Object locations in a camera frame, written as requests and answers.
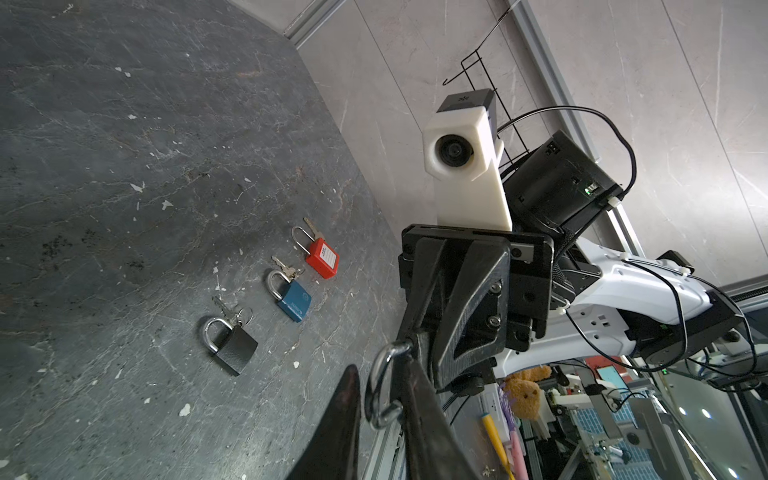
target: black padlock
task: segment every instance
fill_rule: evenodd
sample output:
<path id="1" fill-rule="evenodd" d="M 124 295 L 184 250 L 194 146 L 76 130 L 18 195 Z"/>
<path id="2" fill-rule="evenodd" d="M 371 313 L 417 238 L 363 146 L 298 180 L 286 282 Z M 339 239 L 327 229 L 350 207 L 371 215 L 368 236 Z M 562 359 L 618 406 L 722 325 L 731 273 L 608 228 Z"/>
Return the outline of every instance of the black padlock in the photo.
<path id="1" fill-rule="evenodd" d="M 214 323 L 221 323 L 229 329 L 230 334 L 224 339 L 221 346 L 216 346 L 208 336 L 208 329 Z M 239 375 L 245 369 L 259 343 L 246 332 L 240 325 L 232 325 L 225 319 L 212 318 L 203 325 L 203 343 L 208 349 L 232 369 L 235 375 Z"/>

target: white camera housing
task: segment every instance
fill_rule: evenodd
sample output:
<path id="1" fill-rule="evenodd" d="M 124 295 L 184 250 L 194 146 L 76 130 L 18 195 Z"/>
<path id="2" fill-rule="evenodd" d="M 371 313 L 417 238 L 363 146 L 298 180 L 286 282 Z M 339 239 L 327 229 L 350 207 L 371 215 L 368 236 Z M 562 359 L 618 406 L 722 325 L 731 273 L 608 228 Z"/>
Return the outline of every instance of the white camera housing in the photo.
<path id="1" fill-rule="evenodd" d="M 461 167 L 445 164 L 437 142 L 458 135 L 472 146 Z M 439 111 L 422 131 L 424 168 L 435 178 L 435 205 L 439 225 L 512 230 L 502 179 L 498 173 L 504 142 L 491 132 L 488 110 L 482 106 Z"/>

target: pink object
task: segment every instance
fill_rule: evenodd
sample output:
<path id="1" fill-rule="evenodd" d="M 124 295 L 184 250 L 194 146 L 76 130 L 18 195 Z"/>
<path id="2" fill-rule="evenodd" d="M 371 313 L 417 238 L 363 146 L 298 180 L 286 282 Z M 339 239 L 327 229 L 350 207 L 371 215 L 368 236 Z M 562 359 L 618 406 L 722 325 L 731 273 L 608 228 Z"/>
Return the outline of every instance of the pink object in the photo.
<path id="1" fill-rule="evenodd" d="M 525 468 L 525 458 L 520 446 L 520 433 L 517 429 L 512 432 L 510 440 L 512 443 L 512 474 L 515 476 L 515 480 L 528 480 L 528 470 Z"/>

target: key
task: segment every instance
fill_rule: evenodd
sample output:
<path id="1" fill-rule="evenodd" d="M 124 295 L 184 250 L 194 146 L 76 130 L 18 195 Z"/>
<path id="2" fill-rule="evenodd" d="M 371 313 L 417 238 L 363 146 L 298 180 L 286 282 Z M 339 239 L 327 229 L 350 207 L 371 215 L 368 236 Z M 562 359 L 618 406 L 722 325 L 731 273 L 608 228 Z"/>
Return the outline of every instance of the key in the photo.
<path id="1" fill-rule="evenodd" d="M 230 322 L 237 322 L 237 313 L 234 312 L 234 310 L 231 310 L 229 307 L 227 307 L 226 304 L 221 300 L 221 297 L 216 295 L 214 298 L 214 303 L 216 303 L 216 306 L 218 306 L 221 309 L 222 314 L 224 315 L 224 319 L 229 320 Z"/>
<path id="2" fill-rule="evenodd" d="M 317 227 L 315 227 L 315 224 L 312 223 L 312 221 L 309 218 L 304 217 L 304 221 L 310 227 L 310 230 L 312 230 L 312 235 L 315 236 L 315 240 L 318 240 L 319 238 L 325 238 L 323 236 L 323 232 L 321 232 L 320 230 L 317 230 Z"/>
<path id="3" fill-rule="evenodd" d="M 291 280 L 295 279 L 297 276 L 304 273 L 304 269 L 287 266 L 285 263 L 281 262 L 280 259 L 275 257 L 274 255 L 272 255 L 272 261 L 276 263 L 277 266 L 279 266 L 280 269 L 283 271 L 283 273 L 285 273 L 286 276 Z"/>

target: black cable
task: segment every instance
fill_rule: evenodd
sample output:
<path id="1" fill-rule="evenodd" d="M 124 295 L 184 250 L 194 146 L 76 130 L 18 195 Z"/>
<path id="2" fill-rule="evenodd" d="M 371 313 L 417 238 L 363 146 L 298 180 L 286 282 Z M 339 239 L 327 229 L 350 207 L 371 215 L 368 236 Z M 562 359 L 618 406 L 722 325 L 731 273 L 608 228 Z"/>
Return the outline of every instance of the black cable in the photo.
<path id="1" fill-rule="evenodd" d="M 653 263 L 653 262 L 643 261 L 643 260 L 635 260 L 635 259 L 633 259 L 632 262 L 633 263 L 642 263 L 644 265 L 653 266 L 653 267 L 656 267 L 656 268 L 661 268 L 662 270 L 667 270 L 669 272 L 676 273 L 678 275 L 683 275 L 679 270 L 675 270 L 674 268 L 670 268 L 670 267 L 665 266 L 665 265 L 659 265 L 658 263 Z M 757 351 L 755 350 L 755 341 L 754 341 L 754 339 L 752 337 L 752 329 L 750 328 L 750 324 L 746 320 L 746 315 L 741 310 L 741 307 L 739 307 L 738 303 L 733 301 L 733 299 L 727 293 L 722 291 L 722 289 L 719 288 L 718 286 L 715 286 L 712 283 L 704 280 L 703 278 L 699 278 L 698 276 L 689 275 L 689 277 L 694 279 L 694 280 L 697 280 L 697 281 L 699 281 L 701 283 L 704 283 L 704 284 L 712 287 L 713 289 L 715 289 L 720 295 L 722 295 L 725 298 L 727 298 L 728 301 L 730 302 L 730 304 L 733 305 L 736 308 L 736 310 L 738 310 L 738 312 L 741 314 L 741 316 L 743 316 L 743 318 L 744 318 L 744 321 L 743 321 L 744 329 L 746 330 L 746 340 L 750 344 L 750 349 L 752 350 L 752 367 L 750 367 L 750 369 L 746 373 L 743 373 L 740 376 L 733 376 L 733 377 L 734 378 L 742 378 L 742 377 L 746 377 L 746 376 L 751 375 L 752 373 L 754 373 L 755 368 L 757 367 Z M 732 376 L 729 373 L 721 372 L 721 371 L 715 369 L 714 367 L 712 367 L 711 364 L 709 363 L 709 353 L 706 350 L 704 350 L 704 354 L 705 354 L 705 357 L 707 359 L 703 363 L 698 362 L 698 361 L 696 361 L 694 359 L 691 359 L 691 358 L 689 358 L 689 360 L 691 362 L 693 362 L 693 363 L 696 363 L 698 366 L 701 366 L 702 368 L 705 368 L 705 369 L 710 369 L 710 370 L 712 370 L 715 373 L 719 373 L 719 374 L 725 375 L 725 376 Z"/>
<path id="2" fill-rule="evenodd" d="M 453 414 L 453 418 L 451 419 L 451 422 L 448 425 L 453 425 L 453 422 L 456 420 L 456 417 L 458 417 L 458 413 L 461 412 L 462 407 L 464 404 L 466 404 L 469 399 L 472 398 L 471 396 L 468 396 L 466 399 L 464 399 L 464 402 L 460 406 L 458 406 L 458 409 L 456 410 L 456 413 Z"/>
<path id="3" fill-rule="evenodd" d="M 746 341 L 750 344 L 750 349 L 752 350 L 752 366 L 750 367 L 749 370 L 747 370 L 745 373 L 742 373 L 741 375 L 731 375 L 729 373 L 721 372 L 720 370 L 713 368 L 711 365 L 709 365 L 709 363 L 700 363 L 700 362 L 698 362 L 698 361 L 696 361 L 694 359 L 691 359 L 690 361 L 693 362 L 693 363 L 696 363 L 699 366 L 702 366 L 704 368 L 710 369 L 713 372 L 719 373 L 721 375 L 729 376 L 729 377 L 731 377 L 733 379 L 742 379 L 742 378 L 745 378 L 747 376 L 751 376 L 754 373 L 755 369 L 757 368 L 757 351 L 755 350 L 755 340 L 752 338 L 752 329 L 750 328 L 750 323 L 746 321 L 746 315 L 744 315 L 744 312 L 741 311 L 741 307 L 739 307 L 737 305 L 737 303 L 734 302 L 733 299 L 730 298 L 730 296 L 726 295 L 726 293 L 724 291 L 722 291 L 719 287 L 714 286 L 712 283 L 709 283 L 708 281 L 706 281 L 704 279 L 701 279 L 698 276 L 693 276 L 693 275 L 689 275 L 689 276 L 690 276 L 690 278 L 696 280 L 697 282 L 705 283 L 705 284 L 711 286 L 720 295 L 726 297 L 731 302 L 731 304 L 736 307 L 738 312 L 744 318 L 743 324 L 744 324 L 744 329 L 746 330 Z"/>
<path id="4" fill-rule="evenodd" d="M 626 264 L 628 264 L 628 265 L 635 266 L 636 268 L 639 268 L 641 270 L 645 270 L 646 272 L 648 272 L 651 275 L 655 276 L 656 278 L 658 278 L 662 282 L 666 283 L 668 287 L 670 287 L 670 290 L 672 291 L 672 294 L 674 295 L 675 306 L 677 307 L 677 318 L 680 321 L 680 341 L 683 343 L 683 348 L 680 349 L 680 353 L 678 353 L 675 356 L 675 358 L 673 358 L 670 362 L 664 363 L 663 365 L 660 365 L 660 366 L 657 366 L 657 367 L 654 367 L 654 368 L 649 368 L 649 369 L 644 368 L 644 367 L 640 367 L 640 366 L 632 366 L 632 365 L 628 365 L 627 363 L 619 362 L 618 360 L 613 359 L 610 355 L 608 355 L 607 353 L 605 353 L 602 350 L 600 350 L 599 348 L 597 348 L 597 346 L 594 345 L 592 342 L 590 342 L 589 339 L 587 338 L 587 336 L 584 334 L 584 330 L 581 329 L 581 327 L 576 323 L 576 321 L 573 319 L 573 317 L 571 316 L 571 314 L 567 310 L 565 310 L 565 315 L 568 316 L 568 319 L 571 321 L 573 326 L 576 328 L 576 330 L 578 331 L 579 335 L 581 335 L 581 338 L 584 339 L 584 341 L 586 343 L 588 343 L 589 346 L 592 347 L 592 349 L 595 352 L 599 353 L 600 355 L 602 355 L 606 359 L 609 359 L 610 361 L 612 361 L 613 363 L 615 363 L 617 365 L 623 366 L 625 369 L 632 369 L 632 370 L 637 370 L 638 372 L 645 372 L 645 373 L 660 372 L 661 370 L 666 369 L 668 367 L 671 367 L 675 363 L 681 361 L 683 358 L 685 358 L 685 354 L 688 351 L 688 328 L 685 325 L 685 318 L 683 316 L 683 306 L 680 304 L 680 296 L 677 294 L 677 290 L 675 289 L 674 285 L 672 285 L 672 283 L 670 283 L 669 280 L 667 280 L 666 278 L 661 276 L 659 273 L 656 273 L 653 270 L 649 270 L 648 268 L 645 268 L 644 266 L 638 265 L 636 263 L 633 263 L 633 262 L 630 262 L 630 261 L 627 261 L 627 260 L 624 260 L 624 262 Z"/>
<path id="5" fill-rule="evenodd" d="M 451 395 L 451 398 L 447 399 L 445 403 L 442 404 L 442 411 L 444 412 L 445 410 L 447 410 L 448 407 L 451 406 L 451 404 L 455 402 L 457 398 L 458 398 L 458 393 L 454 393 L 453 395 Z"/>
<path id="6" fill-rule="evenodd" d="M 632 393 L 630 393 L 629 395 L 627 395 L 626 397 L 624 397 L 624 400 L 621 400 L 621 402 L 619 403 L 619 406 L 618 406 L 618 407 L 616 407 L 616 409 L 615 409 L 615 410 L 611 410 L 611 411 L 612 411 L 613 413 L 618 413 L 618 412 L 619 412 L 619 410 L 621 410 L 621 407 L 623 407 L 623 406 L 624 406 L 624 403 L 627 403 L 627 400 L 631 399 L 631 398 L 632 398 L 632 397 L 634 397 L 634 396 L 642 396 L 642 397 L 644 397 L 644 398 L 648 398 L 647 396 L 645 396 L 645 395 L 642 395 L 640 392 L 632 392 Z"/>
<path id="7" fill-rule="evenodd" d="M 629 161 L 632 168 L 632 175 L 629 180 L 629 184 L 627 184 L 627 188 L 624 189 L 623 192 L 618 194 L 616 198 L 619 200 L 623 200 L 624 197 L 629 193 L 630 190 L 632 190 L 632 187 L 634 186 L 634 182 L 637 179 L 637 159 L 634 156 L 634 150 L 632 150 L 632 146 L 629 145 L 629 142 L 621 135 L 621 132 L 616 127 L 613 121 L 611 121 L 610 118 L 606 114 L 604 114 L 601 111 L 597 111 L 593 108 L 588 107 L 575 107 L 570 105 L 556 105 L 554 107 L 543 107 L 543 108 L 537 108 L 535 110 L 531 110 L 528 113 L 524 113 L 520 115 L 519 117 L 512 118 L 510 121 L 503 124 L 501 127 L 497 129 L 497 133 L 503 132 L 506 128 L 511 127 L 512 125 L 518 123 L 520 120 L 524 120 L 525 118 L 531 117 L 532 115 L 541 114 L 546 111 L 555 111 L 555 110 L 575 110 L 575 111 L 585 111 L 587 113 L 597 115 L 598 117 L 602 118 L 605 123 L 608 124 L 608 127 L 611 127 L 611 130 L 614 131 L 614 134 L 616 135 L 616 138 L 621 142 L 622 145 L 624 145 L 624 148 L 627 149 L 627 152 L 629 153 Z"/>
<path id="8" fill-rule="evenodd" d="M 598 377 L 594 374 L 594 370 L 592 370 L 589 365 L 587 365 L 584 362 L 581 362 L 581 365 L 574 365 L 572 363 L 564 363 L 564 362 L 550 362 L 550 365 L 567 365 L 567 366 L 573 366 L 573 367 L 584 367 L 585 369 L 589 370 L 589 373 L 592 374 L 592 378 L 594 378 L 594 382 L 598 382 Z"/>

